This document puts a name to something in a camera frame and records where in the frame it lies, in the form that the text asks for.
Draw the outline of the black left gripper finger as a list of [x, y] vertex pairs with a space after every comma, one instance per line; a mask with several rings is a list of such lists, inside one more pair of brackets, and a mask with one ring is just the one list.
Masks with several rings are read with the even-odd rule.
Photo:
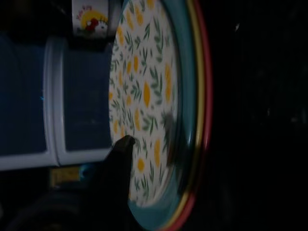
[[128, 192], [135, 139], [126, 135], [113, 146], [87, 182], [80, 206], [80, 231], [126, 231]]

